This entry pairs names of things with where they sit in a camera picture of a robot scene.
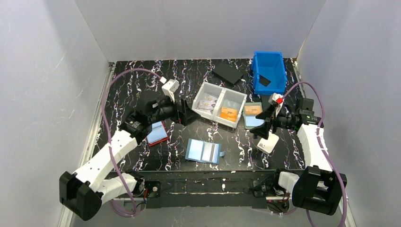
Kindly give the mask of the blue leather card holder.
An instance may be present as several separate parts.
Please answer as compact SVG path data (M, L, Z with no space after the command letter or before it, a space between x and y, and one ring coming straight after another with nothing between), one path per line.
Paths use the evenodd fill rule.
M221 157L226 154L219 143L189 139L185 159L200 163L218 165Z

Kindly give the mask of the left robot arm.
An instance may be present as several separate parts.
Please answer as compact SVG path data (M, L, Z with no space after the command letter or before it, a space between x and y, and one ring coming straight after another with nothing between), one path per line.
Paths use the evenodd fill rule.
M171 119L188 125L198 114L190 109L186 100L178 104L174 93L179 82L162 78L163 96L151 94L139 110L133 110L124 118L120 127L90 160L73 173L65 172L59 179L60 202L83 221L91 219L110 200L128 194L132 201L147 201L151 187L136 171L121 172L117 166L129 152L134 150L152 132L154 123Z

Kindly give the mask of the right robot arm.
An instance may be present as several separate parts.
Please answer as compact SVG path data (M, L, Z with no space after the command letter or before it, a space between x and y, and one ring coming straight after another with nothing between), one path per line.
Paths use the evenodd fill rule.
M302 145L305 170L297 174L278 169L269 183L254 182L255 196L264 196L268 189L275 189L289 195L295 207L333 215L342 198L347 178L344 174L337 175L327 160L323 122L314 114L314 101L309 98L298 99L294 112L283 111L283 104L282 95L272 94L267 109L256 115L257 119L263 120L263 124L252 128L250 132L261 138L257 148L271 153L279 139L275 134L278 128L294 131Z

